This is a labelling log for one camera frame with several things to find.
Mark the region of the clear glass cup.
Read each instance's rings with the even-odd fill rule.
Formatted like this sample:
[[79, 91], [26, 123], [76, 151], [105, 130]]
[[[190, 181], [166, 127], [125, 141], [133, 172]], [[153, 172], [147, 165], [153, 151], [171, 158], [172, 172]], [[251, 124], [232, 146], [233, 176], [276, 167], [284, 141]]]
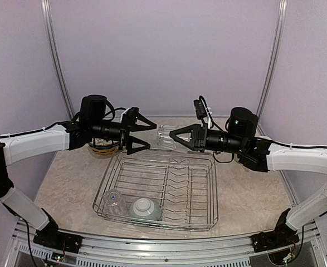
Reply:
[[126, 216], [128, 214], [128, 207], [126, 205], [125, 197], [121, 191], [111, 189], [103, 194], [104, 207], [103, 212], [109, 215]]
[[161, 149], [176, 150], [177, 144], [169, 134], [177, 128], [178, 126], [159, 125], [157, 128], [157, 146]]

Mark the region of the yellow polka dot plate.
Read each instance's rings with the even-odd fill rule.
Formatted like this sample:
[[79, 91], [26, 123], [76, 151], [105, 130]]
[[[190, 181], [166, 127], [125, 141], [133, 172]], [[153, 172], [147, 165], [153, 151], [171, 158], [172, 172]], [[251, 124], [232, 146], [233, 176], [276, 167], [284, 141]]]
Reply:
[[98, 150], [92, 147], [89, 147], [89, 152], [93, 157], [97, 158], [110, 158], [118, 151], [117, 148]]
[[108, 155], [108, 154], [113, 154], [115, 151], [117, 151], [118, 147], [115, 147], [115, 148], [113, 148], [111, 150], [96, 150], [96, 149], [92, 149], [90, 147], [89, 147], [89, 149], [91, 149], [96, 154]]

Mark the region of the blue polka dot plate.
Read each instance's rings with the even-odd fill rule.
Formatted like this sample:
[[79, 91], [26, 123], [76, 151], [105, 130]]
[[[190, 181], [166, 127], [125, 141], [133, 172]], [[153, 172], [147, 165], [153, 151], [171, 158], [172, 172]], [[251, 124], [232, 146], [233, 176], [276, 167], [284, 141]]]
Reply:
[[111, 143], [111, 144], [93, 144], [92, 142], [89, 143], [89, 147], [92, 149], [96, 149], [96, 150], [111, 150], [115, 147], [117, 147], [119, 144], [116, 143]]

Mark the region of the clear glass cup front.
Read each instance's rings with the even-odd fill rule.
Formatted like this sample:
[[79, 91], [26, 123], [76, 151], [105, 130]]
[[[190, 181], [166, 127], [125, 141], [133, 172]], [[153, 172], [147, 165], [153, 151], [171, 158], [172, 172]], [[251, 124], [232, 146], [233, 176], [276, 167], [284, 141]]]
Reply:
[[126, 216], [128, 214], [128, 207], [126, 205], [125, 197], [121, 191], [111, 189], [103, 194], [104, 207], [103, 212], [109, 215]]

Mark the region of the grey ceramic bowl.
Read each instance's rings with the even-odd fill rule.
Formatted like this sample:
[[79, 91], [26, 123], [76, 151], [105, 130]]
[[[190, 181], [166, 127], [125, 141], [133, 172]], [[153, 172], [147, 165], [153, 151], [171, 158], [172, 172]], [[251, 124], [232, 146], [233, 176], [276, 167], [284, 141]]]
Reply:
[[162, 209], [155, 200], [141, 197], [131, 204], [129, 216], [133, 219], [158, 221], [162, 217]]

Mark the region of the cream white plate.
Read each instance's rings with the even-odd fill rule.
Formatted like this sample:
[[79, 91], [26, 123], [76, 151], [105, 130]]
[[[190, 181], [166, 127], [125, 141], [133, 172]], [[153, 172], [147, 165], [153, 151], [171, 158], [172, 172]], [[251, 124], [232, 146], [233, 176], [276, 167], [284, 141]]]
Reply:
[[101, 144], [101, 145], [103, 145], [103, 144], [111, 144], [111, 143], [116, 143], [117, 141], [106, 141], [106, 140], [104, 140], [104, 139], [93, 139], [92, 141], [91, 141], [93, 144]]

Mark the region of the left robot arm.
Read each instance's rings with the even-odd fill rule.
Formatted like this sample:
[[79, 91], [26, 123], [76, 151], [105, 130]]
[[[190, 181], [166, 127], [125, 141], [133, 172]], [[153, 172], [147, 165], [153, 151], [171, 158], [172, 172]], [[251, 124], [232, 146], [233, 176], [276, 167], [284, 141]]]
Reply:
[[55, 220], [38, 207], [8, 176], [7, 167], [24, 159], [57, 151], [79, 149], [103, 139], [114, 142], [128, 155], [150, 148], [150, 144], [131, 136], [132, 132], [149, 131], [157, 126], [137, 107], [125, 110], [119, 122], [106, 119], [105, 111], [116, 111], [105, 96], [88, 95], [81, 101], [79, 112], [70, 120], [55, 122], [38, 130], [0, 135], [0, 202], [13, 215], [36, 229], [35, 243], [62, 249], [68, 245]]

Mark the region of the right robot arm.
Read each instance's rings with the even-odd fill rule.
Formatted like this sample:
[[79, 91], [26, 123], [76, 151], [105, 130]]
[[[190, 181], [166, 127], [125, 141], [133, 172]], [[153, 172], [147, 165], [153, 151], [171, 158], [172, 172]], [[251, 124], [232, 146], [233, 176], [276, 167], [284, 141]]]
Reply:
[[[244, 107], [231, 110], [227, 131], [212, 130], [206, 123], [192, 124], [169, 133], [192, 151], [225, 152], [237, 156], [244, 167], [258, 172], [302, 171], [327, 175], [327, 145], [283, 144], [257, 137], [258, 117]], [[281, 247], [292, 233], [327, 213], [327, 183], [298, 206], [285, 211], [270, 234], [273, 246]]]

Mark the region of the aluminium front frame rail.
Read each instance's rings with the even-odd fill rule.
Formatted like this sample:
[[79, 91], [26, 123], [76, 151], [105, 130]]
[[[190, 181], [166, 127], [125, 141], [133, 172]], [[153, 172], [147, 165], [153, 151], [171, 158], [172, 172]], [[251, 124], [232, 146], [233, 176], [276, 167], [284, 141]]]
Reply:
[[273, 266], [272, 259], [294, 255], [287, 266], [327, 266], [327, 254], [315, 224], [300, 232], [296, 245], [255, 252], [248, 234], [204, 239], [130, 239], [80, 233], [77, 253], [34, 244], [34, 230], [19, 222], [0, 266]]

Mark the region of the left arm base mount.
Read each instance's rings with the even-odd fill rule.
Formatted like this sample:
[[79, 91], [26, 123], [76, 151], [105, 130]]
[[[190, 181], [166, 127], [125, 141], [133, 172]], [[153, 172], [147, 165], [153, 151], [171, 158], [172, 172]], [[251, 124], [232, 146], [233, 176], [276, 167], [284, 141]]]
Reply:
[[61, 231], [36, 231], [33, 242], [47, 248], [70, 253], [79, 253], [82, 236]]

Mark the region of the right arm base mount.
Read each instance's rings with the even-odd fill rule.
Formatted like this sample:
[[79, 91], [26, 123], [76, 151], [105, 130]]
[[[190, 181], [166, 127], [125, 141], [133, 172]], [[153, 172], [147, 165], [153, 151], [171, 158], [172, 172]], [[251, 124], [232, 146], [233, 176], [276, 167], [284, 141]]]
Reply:
[[300, 241], [298, 234], [290, 230], [260, 232], [250, 238], [255, 253], [277, 249]]

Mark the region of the left aluminium corner post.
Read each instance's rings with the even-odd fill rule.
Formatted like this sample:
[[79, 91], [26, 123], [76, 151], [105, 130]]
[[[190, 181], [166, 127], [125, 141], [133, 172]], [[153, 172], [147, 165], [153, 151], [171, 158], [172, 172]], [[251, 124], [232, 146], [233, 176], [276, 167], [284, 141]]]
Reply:
[[60, 62], [60, 56], [56, 45], [56, 37], [55, 37], [54, 25], [51, 16], [50, 1], [41, 0], [41, 9], [42, 9], [43, 21], [44, 21], [47, 40], [50, 49], [50, 55], [52, 58], [53, 67], [57, 77], [59, 90], [62, 99], [64, 101], [65, 110], [67, 112], [68, 118], [73, 118], [74, 108], [70, 99], [69, 91], [66, 86], [65, 77]]

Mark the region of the aluminium corner post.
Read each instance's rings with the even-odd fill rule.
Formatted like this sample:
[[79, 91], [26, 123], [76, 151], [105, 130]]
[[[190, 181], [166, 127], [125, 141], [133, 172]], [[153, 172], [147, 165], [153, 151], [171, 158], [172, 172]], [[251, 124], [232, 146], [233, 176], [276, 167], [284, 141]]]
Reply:
[[41, 0], [41, 9], [42, 9], [43, 21], [44, 21], [47, 40], [50, 49], [50, 55], [52, 58], [53, 67], [57, 77], [59, 90], [62, 99], [64, 101], [65, 110], [67, 112], [68, 118], [73, 118], [74, 108], [70, 99], [69, 91], [66, 86], [65, 77], [60, 62], [60, 56], [56, 45], [56, 37], [55, 37], [54, 25], [51, 16], [50, 1]]
[[268, 95], [271, 88], [271, 83], [273, 80], [275, 68], [278, 61], [280, 44], [282, 41], [282, 36], [284, 32], [284, 24], [286, 19], [286, 12], [287, 12], [287, 0], [280, 0], [279, 1], [279, 8], [277, 13], [277, 21], [276, 27], [274, 32], [274, 38], [272, 42], [272, 49], [270, 53], [269, 63], [267, 65], [267, 72], [263, 82], [262, 92], [260, 95], [260, 100], [257, 107], [257, 116], [259, 118], [262, 117], [264, 108], [267, 103]]

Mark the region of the right aluminium corner post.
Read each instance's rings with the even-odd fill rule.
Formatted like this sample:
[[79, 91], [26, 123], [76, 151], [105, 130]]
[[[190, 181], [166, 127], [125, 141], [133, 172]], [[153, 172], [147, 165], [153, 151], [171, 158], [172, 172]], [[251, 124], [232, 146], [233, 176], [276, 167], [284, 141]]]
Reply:
[[262, 92], [260, 95], [260, 100], [257, 107], [257, 116], [259, 118], [262, 117], [264, 108], [267, 103], [268, 95], [271, 88], [271, 83], [273, 80], [275, 68], [278, 61], [280, 44], [282, 41], [282, 36], [284, 32], [284, 24], [286, 19], [286, 12], [287, 12], [287, 0], [280, 0], [279, 1], [279, 8], [277, 13], [277, 21], [276, 27], [274, 32], [274, 38], [272, 42], [272, 49], [270, 53], [269, 63], [267, 65], [267, 72], [263, 82]]

